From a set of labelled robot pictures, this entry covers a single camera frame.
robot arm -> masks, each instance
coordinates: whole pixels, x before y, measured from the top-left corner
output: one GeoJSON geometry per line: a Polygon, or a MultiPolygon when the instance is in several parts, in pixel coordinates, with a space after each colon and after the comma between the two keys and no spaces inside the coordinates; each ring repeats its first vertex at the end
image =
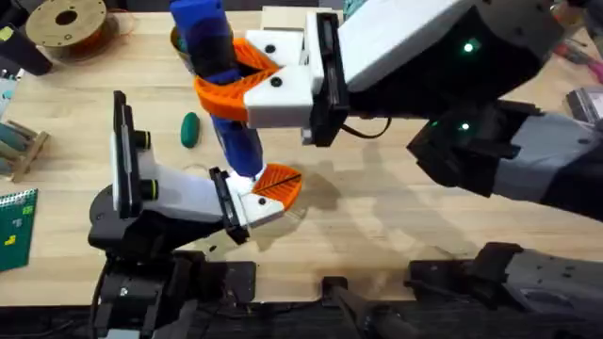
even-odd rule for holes
{"type": "Polygon", "coordinates": [[[222,229],[242,244],[250,229],[281,216],[297,197],[301,176],[284,166],[268,164],[255,178],[215,168],[205,179],[156,164],[151,134],[134,129],[122,92],[114,100],[113,185],[90,207],[92,246],[147,260],[222,229]]]}
{"type": "Polygon", "coordinates": [[[603,220],[602,138],[591,124],[497,102],[428,122],[408,149],[440,185],[603,220]]]}
{"type": "Polygon", "coordinates": [[[308,14],[303,35],[247,32],[237,53],[249,47],[269,66],[246,87],[198,79],[202,105],[251,128],[300,127],[319,147],[348,116],[428,119],[408,149],[436,183],[603,220],[601,133],[498,99],[538,74],[561,40],[547,3],[369,1],[337,27],[333,14],[308,14]],[[216,95],[234,89],[244,89],[237,111],[216,95]]]}

wooden stand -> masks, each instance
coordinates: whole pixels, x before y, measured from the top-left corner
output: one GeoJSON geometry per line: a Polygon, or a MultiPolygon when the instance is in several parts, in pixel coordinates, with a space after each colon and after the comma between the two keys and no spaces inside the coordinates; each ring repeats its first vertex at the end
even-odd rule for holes
{"type": "Polygon", "coordinates": [[[50,136],[46,132],[36,133],[15,121],[8,121],[6,126],[27,140],[27,147],[24,152],[14,150],[0,140],[0,155],[9,161],[12,169],[8,179],[13,183],[19,183],[23,180],[24,175],[29,172],[31,163],[38,156],[44,142],[50,136]]]}

blue object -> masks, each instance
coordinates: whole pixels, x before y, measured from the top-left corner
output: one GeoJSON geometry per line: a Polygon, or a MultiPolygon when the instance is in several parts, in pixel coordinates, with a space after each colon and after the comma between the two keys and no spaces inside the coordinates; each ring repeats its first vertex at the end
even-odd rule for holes
{"type": "Polygon", "coordinates": [[[27,149],[27,139],[3,123],[0,123],[0,140],[19,152],[27,149]]]}
{"type": "MultiPolygon", "coordinates": [[[[178,0],[170,4],[170,12],[197,75],[218,85],[241,78],[221,0],[178,0]]],[[[211,118],[226,160],[236,173],[246,177],[259,173],[264,162],[257,131],[240,121],[211,118]]]]}

green notebook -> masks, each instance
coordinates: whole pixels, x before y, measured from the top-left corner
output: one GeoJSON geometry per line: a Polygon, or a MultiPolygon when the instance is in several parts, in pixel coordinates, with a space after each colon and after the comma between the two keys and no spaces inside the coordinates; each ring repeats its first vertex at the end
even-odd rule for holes
{"type": "Polygon", "coordinates": [[[0,197],[0,271],[27,266],[38,190],[0,197]]]}

screw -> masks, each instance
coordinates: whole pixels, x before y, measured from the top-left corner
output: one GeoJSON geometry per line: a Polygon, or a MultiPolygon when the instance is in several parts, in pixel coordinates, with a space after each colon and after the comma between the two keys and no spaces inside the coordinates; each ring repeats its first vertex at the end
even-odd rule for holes
{"type": "Polygon", "coordinates": [[[283,84],[283,80],[280,77],[275,76],[275,77],[273,77],[273,78],[270,79],[270,84],[273,87],[280,87],[283,84]]]}

